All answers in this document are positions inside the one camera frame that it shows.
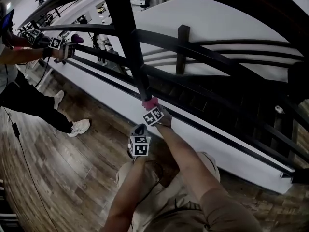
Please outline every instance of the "railing baluster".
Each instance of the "railing baluster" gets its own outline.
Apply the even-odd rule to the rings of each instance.
[[[148,91],[149,81],[145,73],[141,71],[144,65],[140,42],[136,37],[136,25],[130,0],[105,0],[117,32],[122,49],[126,56],[128,67],[137,84],[143,101],[151,99]]]

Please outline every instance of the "khaki pants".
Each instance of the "khaki pants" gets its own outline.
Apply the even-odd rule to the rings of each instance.
[[[198,152],[197,154],[208,170],[220,181],[219,170],[215,164],[214,158],[205,152]],[[116,175],[118,187],[122,185],[132,166],[132,162],[127,162],[120,168]],[[157,181],[158,177],[155,172],[152,170],[151,166],[146,163],[140,199],[145,197]],[[192,191],[184,183],[181,173],[175,176],[167,188],[164,188],[159,183],[150,192],[147,198],[136,207],[132,219],[133,231],[144,231],[149,223],[157,216],[177,208],[200,210],[198,201],[192,194]]]

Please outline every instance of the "wooden floor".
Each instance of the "wooden floor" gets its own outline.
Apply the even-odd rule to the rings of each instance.
[[[92,120],[85,134],[70,138],[37,117],[14,111],[12,120],[18,124],[32,176],[57,230],[98,231],[117,192],[117,170],[129,161],[127,135],[133,124],[59,74],[54,74],[45,94],[54,95],[61,89],[66,96],[59,110],[72,121]],[[3,108],[0,131],[0,177],[5,181],[12,209],[26,231],[56,231],[30,179],[22,149]],[[151,157],[165,170],[162,184],[167,186],[178,172],[177,165],[160,138],[153,137],[151,151]],[[221,180],[230,194],[254,213],[265,232],[297,231],[308,220],[306,187],[294,186],[287,194],[278,195],[224,171]]]

